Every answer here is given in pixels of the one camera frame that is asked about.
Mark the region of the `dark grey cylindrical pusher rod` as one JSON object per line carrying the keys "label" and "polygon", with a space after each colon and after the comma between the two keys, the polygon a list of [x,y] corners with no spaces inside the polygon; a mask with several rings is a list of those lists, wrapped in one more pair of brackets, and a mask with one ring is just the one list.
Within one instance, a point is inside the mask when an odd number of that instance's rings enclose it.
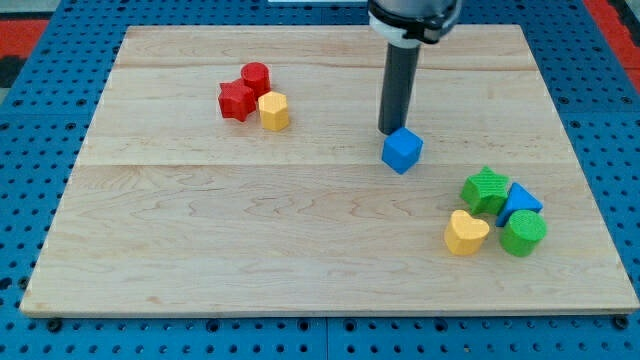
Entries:
{"label": "dark grey cylindrical pusher rod", "polygon": [[420,48],[387,46],[378,130],[390,135],[406,124]]}

